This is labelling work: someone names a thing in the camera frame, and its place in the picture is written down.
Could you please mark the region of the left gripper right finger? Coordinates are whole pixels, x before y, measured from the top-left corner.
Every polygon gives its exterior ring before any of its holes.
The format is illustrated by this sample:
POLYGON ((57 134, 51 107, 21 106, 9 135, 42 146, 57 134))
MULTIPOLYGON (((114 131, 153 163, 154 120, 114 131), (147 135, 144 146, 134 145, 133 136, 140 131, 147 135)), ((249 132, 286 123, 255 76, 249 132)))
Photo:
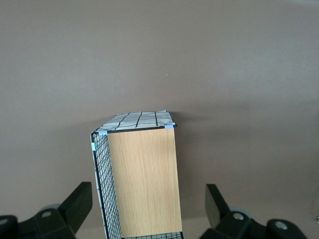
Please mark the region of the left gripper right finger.
POLYGON ((205 211, 210 228, 202 239, 263 239, 264 226, 245 213, 231 211, 215 184, 205 187, 205 211))

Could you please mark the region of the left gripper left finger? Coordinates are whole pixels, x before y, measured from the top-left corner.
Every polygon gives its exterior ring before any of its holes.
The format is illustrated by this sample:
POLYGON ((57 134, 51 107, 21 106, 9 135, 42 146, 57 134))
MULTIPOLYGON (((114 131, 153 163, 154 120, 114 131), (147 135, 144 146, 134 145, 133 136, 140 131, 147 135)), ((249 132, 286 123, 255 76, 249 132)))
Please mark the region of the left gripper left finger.
POLYGON ((81 182, 59 205, 33 217, 37 239, 74 239, 93 205, 92 183, 81 182))

